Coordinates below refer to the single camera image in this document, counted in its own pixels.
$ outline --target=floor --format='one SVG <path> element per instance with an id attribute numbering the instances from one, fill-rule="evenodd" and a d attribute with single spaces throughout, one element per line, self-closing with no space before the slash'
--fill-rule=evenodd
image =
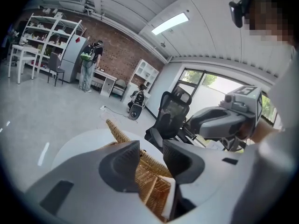
<path id="1" fill-rule="evenodd" d="M 143 110 L 138 123 L 119 114 L 126 106 L 119 98 L 103 97 L 98 92 L 84 93 L 78 83 L 64 83 L 40 73 L 30 79 L 31 68 L 25 67 L 21 84 L 17 84 L 15 67 L 7 77 L 8 66 L 0 66 L 0 147 L 13 183 L 25 191 L 50 170 L 59 149 L 71 138 L 88 130 L 107 128 L 106 119 L 117 123 L 121 130 L 144 137 L 145 130 L 155 123 Z M 111 110 L 103 112 L 105 105 Z M 49 148 L 41 166 L 38 160 L 46 143 Z"/>

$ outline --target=jeans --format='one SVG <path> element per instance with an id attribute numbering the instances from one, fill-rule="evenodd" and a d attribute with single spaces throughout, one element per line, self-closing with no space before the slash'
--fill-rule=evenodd
<path id="1" fill-rule="evenodd" d="M 79 89 L 89 91 L 93 80 L 93 71 L 96 63 L 92 61 L 82 61 L 81 74 L 79 80 Z"/>

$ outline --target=wicker basket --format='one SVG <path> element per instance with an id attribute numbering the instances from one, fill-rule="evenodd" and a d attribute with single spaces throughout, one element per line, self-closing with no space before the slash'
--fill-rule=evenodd
<path id="1" fill-rule="evenodd" d="M 106 123 L 118 143 L 131 141 L 111 120 Z M 158 176 L 172 177 L 169 170 L 161 163 L 149 156 L 144 150 L 140 150 L 140 161 L 136 169 L 135 182 L 139 186 L 139 197 L 142 202 L 163 222 L 167 219 L 161 216 L 170 191 L 171 184 Z"/>

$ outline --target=ceiling light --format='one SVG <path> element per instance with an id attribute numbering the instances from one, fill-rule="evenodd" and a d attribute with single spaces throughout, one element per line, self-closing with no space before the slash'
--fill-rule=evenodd
<path id="1" fill-rule="evenodd" d="M 188 20 L 189 19 L 186 17 L 186 15 L 184 13 L 181 13 L 157 26 L 154 30 L 152 30 L 152 33 L 158 35 L 159 33 Z"/>

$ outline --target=headset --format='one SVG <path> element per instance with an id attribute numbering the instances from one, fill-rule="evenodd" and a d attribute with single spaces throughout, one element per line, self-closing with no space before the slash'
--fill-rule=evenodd
<path id="1" fill-rule="evenodd" d="M 243 26 L 242 18 L 249 13 L 249 7 L 252 0 L 240 0 L 238 3 L 230 2 L 230 13 L 234 24 L 241 28 Z"/>

